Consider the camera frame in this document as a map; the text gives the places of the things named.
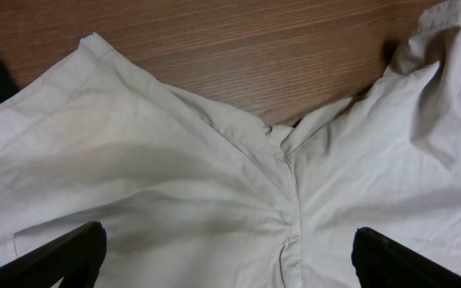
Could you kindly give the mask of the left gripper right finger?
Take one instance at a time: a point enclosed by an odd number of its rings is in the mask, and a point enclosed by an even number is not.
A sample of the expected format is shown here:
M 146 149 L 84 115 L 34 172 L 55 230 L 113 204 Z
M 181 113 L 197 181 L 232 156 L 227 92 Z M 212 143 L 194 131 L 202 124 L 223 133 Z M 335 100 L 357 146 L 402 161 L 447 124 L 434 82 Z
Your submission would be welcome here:
M 370 227 L 356 230 L 351 261 L 362 288 L 461 288 L 461 276 Z

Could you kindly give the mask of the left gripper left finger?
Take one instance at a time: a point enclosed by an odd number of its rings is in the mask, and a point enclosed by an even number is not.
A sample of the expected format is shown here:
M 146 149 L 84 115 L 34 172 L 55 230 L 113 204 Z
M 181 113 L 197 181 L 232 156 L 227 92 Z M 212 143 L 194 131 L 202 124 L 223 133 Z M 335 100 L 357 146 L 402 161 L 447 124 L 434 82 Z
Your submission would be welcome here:
M 106 257 L 106 231 L 88 222 L 0 267 L 0 288 L 93 288 Z

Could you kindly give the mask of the beige cotton shorts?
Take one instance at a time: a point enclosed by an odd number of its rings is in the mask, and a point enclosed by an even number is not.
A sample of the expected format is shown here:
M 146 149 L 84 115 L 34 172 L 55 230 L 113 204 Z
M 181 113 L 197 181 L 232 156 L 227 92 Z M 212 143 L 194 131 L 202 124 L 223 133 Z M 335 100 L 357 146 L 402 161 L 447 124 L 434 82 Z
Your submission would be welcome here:
M 0 105 L 0 262 L 99 221 L 99 287 L 356 287 L 369 226 L 461 276 L 461 1 L 364 99 L 296 127 L 161 83 L 97 34 Z

